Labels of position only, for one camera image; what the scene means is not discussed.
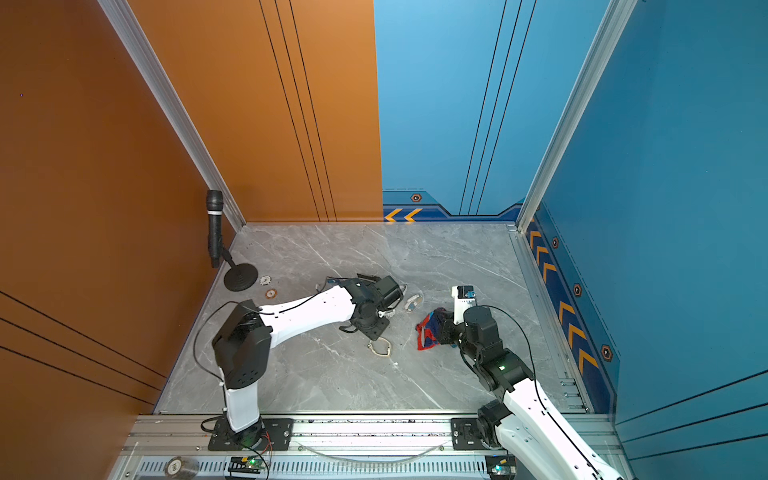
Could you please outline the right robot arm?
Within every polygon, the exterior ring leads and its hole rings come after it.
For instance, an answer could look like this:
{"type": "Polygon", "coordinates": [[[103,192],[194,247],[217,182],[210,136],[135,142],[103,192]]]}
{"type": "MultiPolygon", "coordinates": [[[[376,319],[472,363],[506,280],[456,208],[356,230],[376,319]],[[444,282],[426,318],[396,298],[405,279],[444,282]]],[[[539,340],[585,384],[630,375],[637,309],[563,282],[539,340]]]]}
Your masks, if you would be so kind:
{"type": "Polygon", "coordinates": [[[536,479],[623,479],[580,436],[545,394],[536,369],[505,347],[492,313],[472,306],[462,314],[444,309],[435,341],[454,345],[495,399],[478,410],[482,441],[522,462],[536,479]]]}

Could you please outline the red and blue cloth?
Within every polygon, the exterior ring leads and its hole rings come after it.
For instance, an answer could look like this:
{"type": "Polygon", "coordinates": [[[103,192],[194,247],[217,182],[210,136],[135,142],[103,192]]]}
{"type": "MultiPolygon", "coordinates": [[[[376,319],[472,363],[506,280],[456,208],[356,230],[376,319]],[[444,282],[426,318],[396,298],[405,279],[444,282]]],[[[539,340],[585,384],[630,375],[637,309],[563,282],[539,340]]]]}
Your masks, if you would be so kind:
{"type": "Polygon", "coordinates": [[[438,345],[435,334],[437,333],[437,322],[433,317],[433,311],[416,325],[417,332],[417,350],[424,351],[434,348],[438,345]]]}

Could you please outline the beige band watch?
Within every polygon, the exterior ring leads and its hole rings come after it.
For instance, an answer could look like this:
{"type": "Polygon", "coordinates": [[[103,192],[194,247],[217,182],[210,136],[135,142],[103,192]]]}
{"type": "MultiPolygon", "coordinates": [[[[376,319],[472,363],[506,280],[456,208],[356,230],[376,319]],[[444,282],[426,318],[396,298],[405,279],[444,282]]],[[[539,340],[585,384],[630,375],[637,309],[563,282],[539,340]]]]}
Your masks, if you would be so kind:
{"type": "Polygon", "coordinates": [[[367,348],[374,356],[379,358],[390,358],[392,354],[392,343],[384,337],[379,337],[377,340],[369,340],[367,348]]]}

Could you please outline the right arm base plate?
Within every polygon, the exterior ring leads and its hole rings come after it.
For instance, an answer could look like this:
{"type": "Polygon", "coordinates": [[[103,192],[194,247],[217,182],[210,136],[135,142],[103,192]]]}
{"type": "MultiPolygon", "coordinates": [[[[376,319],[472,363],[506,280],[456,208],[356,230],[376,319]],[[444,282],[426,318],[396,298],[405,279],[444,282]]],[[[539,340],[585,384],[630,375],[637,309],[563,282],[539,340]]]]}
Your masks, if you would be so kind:
{"type": "Polygon", "coordinates": [[[493,426],[477,417],[454,417],[450,419],[451,439],[456,451],[497,450],[493,426]]]}

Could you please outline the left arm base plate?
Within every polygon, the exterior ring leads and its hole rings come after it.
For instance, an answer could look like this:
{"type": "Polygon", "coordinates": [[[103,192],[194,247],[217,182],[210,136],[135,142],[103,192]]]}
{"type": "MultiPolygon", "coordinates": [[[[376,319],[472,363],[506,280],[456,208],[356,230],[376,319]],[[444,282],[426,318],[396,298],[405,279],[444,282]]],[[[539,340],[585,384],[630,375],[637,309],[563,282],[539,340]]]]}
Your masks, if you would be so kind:
{"type": "Polygon", "coordinates": [[[201,423],[209,435],[209,451],[247,450],[259,453],[287,451],[293,433],[291,418],[260,419],[254,425],[235,432],[224,415],[211,417],[201,423]]]}

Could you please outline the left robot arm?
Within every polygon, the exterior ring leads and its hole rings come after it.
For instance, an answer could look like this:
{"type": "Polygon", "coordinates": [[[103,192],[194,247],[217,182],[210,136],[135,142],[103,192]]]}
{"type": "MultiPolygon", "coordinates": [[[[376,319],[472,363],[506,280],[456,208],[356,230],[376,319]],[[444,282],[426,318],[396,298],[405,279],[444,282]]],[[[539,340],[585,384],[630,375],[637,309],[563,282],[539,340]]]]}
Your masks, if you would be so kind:
{"type": "Polygon", "coordinates": [[[238,303],[211,341],[228,427],[241,433],[261,423],[258,382],[273,348],[331,324],[376,342],[389,326],[386,313],[402,299],[402,287],[386,276],[334,280],[313,295],[283,304],[238,303]]]}

